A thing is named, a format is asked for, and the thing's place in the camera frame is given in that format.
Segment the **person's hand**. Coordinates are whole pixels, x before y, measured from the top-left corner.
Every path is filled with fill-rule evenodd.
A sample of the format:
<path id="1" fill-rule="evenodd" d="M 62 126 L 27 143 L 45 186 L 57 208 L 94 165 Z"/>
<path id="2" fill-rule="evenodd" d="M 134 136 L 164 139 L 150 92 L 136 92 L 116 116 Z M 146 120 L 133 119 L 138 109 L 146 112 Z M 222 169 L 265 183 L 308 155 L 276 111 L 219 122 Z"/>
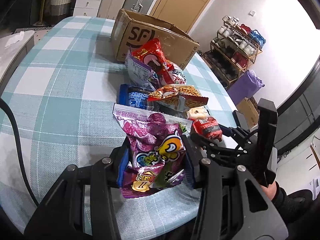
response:
<path id="1" fill-rule="evenodd" d="M 277 192 L 276 181 L 274 181 L 272 184 L 269 184 L 268 187 L 265 187 L 263 185 L 261 185 L 260 187 L 270 200 L 274 199 L 276 192 Z"/>

